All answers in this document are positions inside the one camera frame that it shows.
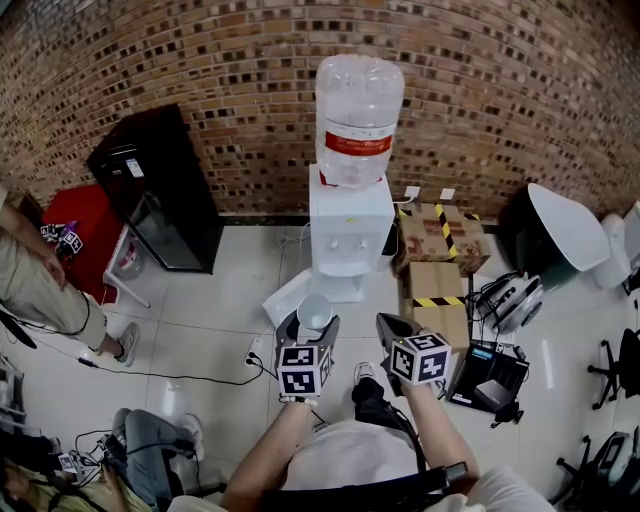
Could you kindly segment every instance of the wall socket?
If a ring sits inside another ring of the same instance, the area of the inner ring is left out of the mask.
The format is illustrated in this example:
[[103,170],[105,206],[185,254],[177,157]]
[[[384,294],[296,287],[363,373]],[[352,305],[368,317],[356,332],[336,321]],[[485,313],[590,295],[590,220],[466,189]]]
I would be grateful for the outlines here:
[[409,197],[411,199],[415,199],[420,195],[420,187],[407,187],[407,190],[404,193],[404,197]]
[[456,193],[455,188],[443,188],[442,192],[440,193],[440,200],[449,201],[453,199],[453,194],[455,193]]

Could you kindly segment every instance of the electrical outlet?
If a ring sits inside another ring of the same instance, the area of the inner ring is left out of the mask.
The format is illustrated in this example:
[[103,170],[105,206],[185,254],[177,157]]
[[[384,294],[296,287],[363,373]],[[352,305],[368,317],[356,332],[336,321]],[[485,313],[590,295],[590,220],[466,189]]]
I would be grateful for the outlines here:
[[404,197],[409,197],[411,199],[415,199],[420,195],[420,187],[407,187],[407,190],[404,193]]
[[455,188],[443,188],[442,193],[440,194],[440,199],[442,201],[449,201],[450,199],[453,199],[453,194],[455,193]]
[[249,347],[249,350],[247,350],[247,353],[244,356],[244,365],[245,366],[251,366],[251,365],[247,364],[247,359],[249,359],[249,352],[253,352],[258,357],[261,357],[261,355],[262,355],[261,352],[262,352],[263,345],[264,345],[264,342],[262,341],[262,338],[260,336],[256,336],[255,338],[253,338],[253,341],[251,342],[251,346]]

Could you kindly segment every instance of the white shirt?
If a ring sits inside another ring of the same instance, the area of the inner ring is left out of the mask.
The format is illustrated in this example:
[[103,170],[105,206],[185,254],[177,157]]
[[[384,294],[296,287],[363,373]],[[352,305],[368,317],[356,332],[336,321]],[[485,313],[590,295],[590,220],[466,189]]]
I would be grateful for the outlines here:
[[[289,464],[283,490],[329,489],[392,480],[417,473],[408,437],[397,430],[342,421],[315,434]],[[553,507],[510,468],[485,473],[469,496],[454,494],[428,512],[553,512]],[[224,512],[197,498],[173,500],[169,512]]]

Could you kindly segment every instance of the mini fridge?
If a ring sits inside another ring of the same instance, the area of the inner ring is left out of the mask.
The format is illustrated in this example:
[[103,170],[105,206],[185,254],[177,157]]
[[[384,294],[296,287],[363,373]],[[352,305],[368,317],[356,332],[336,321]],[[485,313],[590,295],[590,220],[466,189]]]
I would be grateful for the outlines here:
[[213,272],[224,220],[177,105],[122,119],[87,165],[114,209],[162,267]]

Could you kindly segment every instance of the power strip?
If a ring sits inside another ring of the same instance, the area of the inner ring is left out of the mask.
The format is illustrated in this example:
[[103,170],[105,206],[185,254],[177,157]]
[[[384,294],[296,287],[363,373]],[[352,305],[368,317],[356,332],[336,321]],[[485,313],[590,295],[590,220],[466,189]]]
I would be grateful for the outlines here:
[[245,366],[252,366],[250,364],[247,364],[247,360],[249,359],[249,353],[253,352],[254,354],[256,354],[258,357],[262,357],[262,347],[264,345],[264,340],[262,339],[261,336],[256,336],[255,338],[253,338],[253,341],[251,342],[251,346],[249,347],[249,349],[247,350],[247,353],[244,356],[244,365]]

